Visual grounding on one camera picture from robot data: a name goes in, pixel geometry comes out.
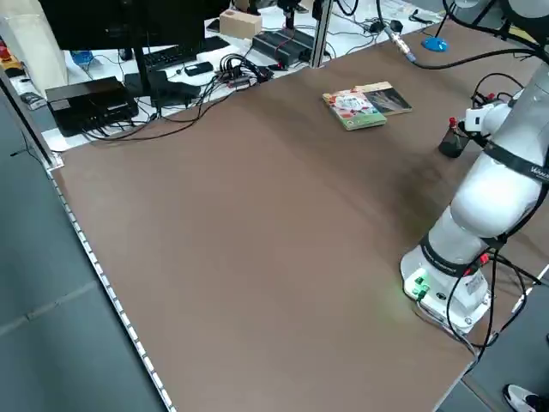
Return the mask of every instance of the shoe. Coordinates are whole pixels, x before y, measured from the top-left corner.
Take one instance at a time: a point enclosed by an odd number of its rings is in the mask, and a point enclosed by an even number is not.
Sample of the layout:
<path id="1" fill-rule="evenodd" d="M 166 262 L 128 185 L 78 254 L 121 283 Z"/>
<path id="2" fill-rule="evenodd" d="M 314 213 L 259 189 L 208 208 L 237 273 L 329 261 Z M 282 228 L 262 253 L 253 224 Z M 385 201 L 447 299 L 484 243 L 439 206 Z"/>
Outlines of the shoe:
<path id="1" fill-rule="evenodd" d="M 506 385 L 504 396 L 515 412 L 549 412 L 549 399 L 540 397 L 517 385 Z"/>

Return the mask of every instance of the blue object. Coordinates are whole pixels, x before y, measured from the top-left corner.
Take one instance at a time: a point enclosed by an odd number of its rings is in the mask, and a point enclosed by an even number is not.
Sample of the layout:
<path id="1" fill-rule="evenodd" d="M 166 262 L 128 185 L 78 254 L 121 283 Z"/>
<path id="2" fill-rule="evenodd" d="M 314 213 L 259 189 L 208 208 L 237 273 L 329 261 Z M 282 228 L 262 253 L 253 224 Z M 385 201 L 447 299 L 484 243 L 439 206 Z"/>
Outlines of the blue object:
<path id="1" fill-rule="evenodd" d="M 72 57 L 72 61 L 78 66 L 88 66 L 90 62 L 94 60 L 94 55 L 89 50 L 71 50 L 70 56 Z"/>
<path id="2" fill-rule="evenodd" d="M 421 42 L 421 45 L 432 52 L 446 52 L 448 43 L 440 37 L 429 37 Z"/>

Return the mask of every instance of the brown tabletop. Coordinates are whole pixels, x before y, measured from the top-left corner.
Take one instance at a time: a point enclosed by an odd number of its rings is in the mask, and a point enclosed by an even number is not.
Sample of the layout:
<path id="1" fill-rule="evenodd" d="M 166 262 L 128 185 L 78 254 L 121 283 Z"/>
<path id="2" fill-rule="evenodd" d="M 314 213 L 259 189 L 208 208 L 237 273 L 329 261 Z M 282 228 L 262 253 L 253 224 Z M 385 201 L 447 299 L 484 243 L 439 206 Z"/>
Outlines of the brown tabletop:
<path id="1" fill-rule="evenodd" d="M 444 36 L 441 55 L 407 39 L 430 63 L 506 47 L 451 24 Z M 448 117 L 483 75 L 526 81 L 537 64 L 425 71 L 383 44 L 236 94 L 174 136 L 65 154 L 55 177 L 178 409 L 432 409 L 470 354 L 414 316 L 399 260 L 478 154 L 437 152 Z M 413 112 L 349 132 L 321 100 L 380 81 Z M 539 271 L 534 220 L 506 255 Z"/>

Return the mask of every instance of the book cover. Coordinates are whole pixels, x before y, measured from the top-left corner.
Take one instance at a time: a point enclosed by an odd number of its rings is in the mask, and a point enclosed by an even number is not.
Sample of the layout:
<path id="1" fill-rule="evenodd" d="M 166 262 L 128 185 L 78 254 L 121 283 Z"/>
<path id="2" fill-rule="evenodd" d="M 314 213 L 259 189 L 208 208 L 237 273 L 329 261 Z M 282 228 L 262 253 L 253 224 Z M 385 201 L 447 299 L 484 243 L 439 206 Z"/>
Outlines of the book cover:
<path id="1" fill-rule="evenodd" d="M 347 130 L 379 126 L 387 122 L 386 117 L 365 94 L 356 89 L 325 93 L 323 99 Z"/>
<path id="2" fill-rule="evenodd" d="M 412 111 L 412 107 L 389 82 L 366 84 L 354 89 L 364 93 L 372 105 L 384 116 Z"/>

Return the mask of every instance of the white desk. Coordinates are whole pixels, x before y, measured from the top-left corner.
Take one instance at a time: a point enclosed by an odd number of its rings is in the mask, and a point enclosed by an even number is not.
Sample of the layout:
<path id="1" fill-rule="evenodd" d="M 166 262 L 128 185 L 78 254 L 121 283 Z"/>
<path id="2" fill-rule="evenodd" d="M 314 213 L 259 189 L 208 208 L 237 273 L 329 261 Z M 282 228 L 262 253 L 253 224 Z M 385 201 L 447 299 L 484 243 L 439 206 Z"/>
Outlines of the white desk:
<path id="1" fill-rule="evenodd" d="M 403 34 L 411 33 L 425 27 L 425 25 L 421 23 L 408 20 L 408 17 L 413 13 L 414 10 L 417 9 L 417 7 L 408 3 L 404 3 L 401 0 L 383 0 L 382 5 L 383 18 L 400 20 L 404 27 L 402 30 Z M 261 9 L 260 11 L 262 14 L 262 24 L 266 30 L 277 30 L 282 28 L 285 17 L 280 9 L 278 9 L 277 7 L 269 7 L 266 9 Z M 434 21 L 438 20 L 438 16 L 436 14 L 425 10 L 420 11 L 431 14 Z M 361 48 L 365 48 L 367 46 L 374 45 L 388 39 L 385 33 L 380 34 L 374 39 L 368 36 L 365 37 L 362 33 L 362 29 L 358 25 L 353 23 L 352 18 L 344 18 L 342 16 L 343 14 L 341 13 L 337 5 L 334 4 L 333 14 L 329 22 L 329 32 L 331 34 L 329 33 L 328 35 L 327 41 L 330 45 L 327 45 L 327 50 L 330 53 L 333 53 L 333 51 L 335 51 L 337 57 L 341 57 L 347 54 L 349 51 L 355 52 L 357 50 L 360 50 Z M 364 21 L 365 19 L 372 19 L 376 17 L 377 13 L 374 0 L 360 0 L 359 7 L 357 8 L 354 19 L 356 21 Z M 296 14 L 295 16 L 296 28 L 312 36 L 314 36 L 315 34 L 314 27 L 316 26 L 316 24 L 317 21 L 312 18 L 311 13 Z M 213 35 L 216 35 L 216 33 L 210 33 L 206 31 L 207 37 Z M 245 54 L 250 49 L 250 40 L 235 39 L 233 37 L 223 35 L 221 35 L 221 37 L 231 45 L 227 47 L 227 52 L 238 52 L 240 54 Z M 162 49 L 162 47 L 151 47 L 151 51 L 156 51 L 160 49 Z M 122 70 L 124 71 L 124 74 L 137 72 L 137 64 L 134 59 L 128 62 L 122 62 L 120 60 L 120 66 L 118 65 L 118 51 L 116 50 L 94 51 L 94 56 L 96 56 L 97 58 L 92 62 L 88 71 L 93 79 L 115 76 L 119 81 L 122 81 L 124 77 Z M 268 58 L 267 56 L 255 50 L 251 50 L 248 53 L 247 58 L 258 65 L 276 63 L 271 58 Z M 199 56 L 199 59 L 202 59 L 203 61 L 205 59 L 208 59 L 208 57 Z M 72 58 L 67 51 L 65 52 L 65 61 L 67 63 L 67 68 L 69 72 L 69 83 L 74 84 L 78 82 L 89 81 L 89 77 L 87 76 L 87 74 L 73 63 Z M 274 76 L 285 76 L 296 70 L 300 70 L 303 67 L 306 67 L 306 64 L 301 64 L 299 67 L 295 69 L 290 69 L 286 72 L 275 72 Z M 203 85 L 208 83 L 214 75 L 212 72 L 210 72 L 204 73 L 199 76 L 188 77 L 184 72 L 182 72 L 181 75 L 177 75 L 177 69 L 182 69 L 182 65 L 176 65 L 166 69 L 166 74 L 171 82 L 185 82 L 193 85 Z M 211 100 L 220 98 L 231 92 L 231 89 L 220 88 L 212 94 Z M 134 117 L 134 120 L 147 120 L 148 114 L 155 111 L 151 106 L 147 106 L 147 103 L 150 103 L 148 97 L 141 98 L 141 102 L 146 103 L 141 104 L 141 107 L 144 110 L 140 110 L 139 115 Z M 178 106 L 176 109 L 162 109 L 162 112 L 165 115 L 169 115 L 180 110 L 184 110 L 184 106 Z M 120 129 L 107 127 L 106 131 L 114 134 L 118 133 Z M 64 151 L 69 148 L 80 146 L 89 142 L 89 138 L 83 135 L 64 137 L 61 135 L 58 129 L 48 130 L 44 132 L 43 135 L 50 148 L 56 151 Z"/>

